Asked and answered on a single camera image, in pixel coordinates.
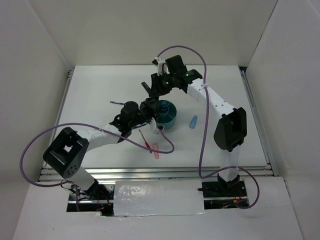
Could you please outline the blue capped glue bottle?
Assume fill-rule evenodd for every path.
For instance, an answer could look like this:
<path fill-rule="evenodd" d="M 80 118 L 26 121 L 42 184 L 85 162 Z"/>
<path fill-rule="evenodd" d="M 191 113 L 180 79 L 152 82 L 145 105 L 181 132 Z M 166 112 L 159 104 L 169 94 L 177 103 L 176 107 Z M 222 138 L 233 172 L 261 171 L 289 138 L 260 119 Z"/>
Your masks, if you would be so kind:
<path fill-rule="evenodd" d="M 165 114 L 167 111 L 168 111 L 168 104 L 167 104 L 166 101 L 163 101 L 163 102 L 161 103 L 159 112 L 160 112 L 161 114 Z"/>

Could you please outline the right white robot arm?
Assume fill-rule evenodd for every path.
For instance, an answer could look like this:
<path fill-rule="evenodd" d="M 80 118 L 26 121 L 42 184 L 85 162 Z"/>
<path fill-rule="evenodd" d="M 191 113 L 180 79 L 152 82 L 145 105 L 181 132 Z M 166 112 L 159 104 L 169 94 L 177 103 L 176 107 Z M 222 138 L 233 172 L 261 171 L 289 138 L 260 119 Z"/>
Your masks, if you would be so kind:
<path fill-rule="evenodd" d="M 221 166 L 217 174 L 218 190 L 223 196 L 230 196 L 240 181 L 238 162 L 240 146 L 247 136 L 247 113 L 242 108 L 221 98 L 197 70 L 188 70 L 180 55 L 166 60 L 156 57 L 152 64 L 157 72 L 151 75 L 151 85 L 143 87 L 149 97 L 158 98 L 174 88 L 183 90 L 206 108 L 206 116 L 213 117 L 215 126 L 213 139 L 220 148 Z"/>

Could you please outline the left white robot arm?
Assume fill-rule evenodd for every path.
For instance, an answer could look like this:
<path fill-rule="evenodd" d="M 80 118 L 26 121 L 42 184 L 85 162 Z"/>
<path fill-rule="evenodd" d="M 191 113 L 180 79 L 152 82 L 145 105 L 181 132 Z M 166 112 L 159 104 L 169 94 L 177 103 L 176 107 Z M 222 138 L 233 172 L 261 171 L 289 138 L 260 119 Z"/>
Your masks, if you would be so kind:
<path fill-rule="evenodd" d="M 131 135 L 134 127 L 156 120 L 159 116 L 158 101 L 158 97 L 146 98 L 141 104 L 128 101 L 120 114 L 102 129 L 76 131 L 71 127 L 63 128 L 44 152 L 44 161 L 63 179 L 77 185 L 86 199 L 96 198 L 101 187 L 98 181 L 81 167 L 85 154 L 105 145 L 118 144 Z"/>

